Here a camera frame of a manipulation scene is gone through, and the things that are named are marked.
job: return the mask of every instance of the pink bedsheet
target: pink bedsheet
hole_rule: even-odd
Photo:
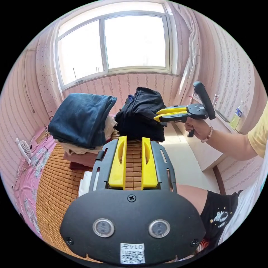
[[[28,165],[24,159],[21,161],[17,171],[17,183],[14,188],[15,202],[19,213],[23,215],[25,223],[30,229],[41,239],[42,235],[36,218],[37,189],[43,168],[56,145],[52,136],[48,137],[46,142],[46,139],[42,141],[39,145],[35,142],[35,138],[37,138],[43,130],[44,128],[40,129],[30,142],[33,153],[33,157],[31,158],[32,163]]]

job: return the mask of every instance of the water bottle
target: water bottle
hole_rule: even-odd
[[[243,115],[243,106],[244,106],[244,102],[241,101],[240,105],[235,110],[235,115],[234,115],[232,121],[230,122],[232,129],[236,129],[236,127],[237,127],[237,125],[238,125],[238,123]]]

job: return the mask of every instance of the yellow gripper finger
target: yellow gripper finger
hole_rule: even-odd
[[[156,117],[154,117],[154,120],[155,121],[157,121],[157,122],[161,122],[160,121],[160,118],[162,117],[162,116],[167,116],[167,115],[176,115],[176,114],[187,114],[188,112],[187,111],[177,111],[177,112],[175,112],[175,113],[166,113],[166,114],[159,114],[159,115],[157,115]]]
[[[157,184],[158,179],[151,142],[149,138],[142,138],[142,190],[144,188],[156,188]]]
[[[165,108],[158,111],[156,114],[170,114],[170,113],[180,113],[180,112],[187,112],[187,107],[172,107],[172,108]]]
[[[127,136],[119,137],[108,184],[111,188],[125,190]]]

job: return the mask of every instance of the small fan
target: small fan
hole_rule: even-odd
[[[31,164],[31,157],[33,156],[30,146],[28,145],[28,143],[24,140],[19,141],[19,139],[17,138],[15,140],[16,144],[18,145],[18,148],[22,154],[22,156],[25,158],[25,160],[27,161],[27,163],[30,165]]]

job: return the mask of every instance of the woven mat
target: woven mat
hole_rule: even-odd
[[[119,135],[114,132],[113,139]],[[127,146],[126,190],[141,190],[141,142],[131,141]],[[69,169],[70,162],[63,160],[64,150],[57,144],[52,151],[42,172],[37,191],[37,222],[44,241],[58,250],[80,259],[72,253],[63,241],[59,228],[63,216],[78,197],[80,180],[84,171]]]

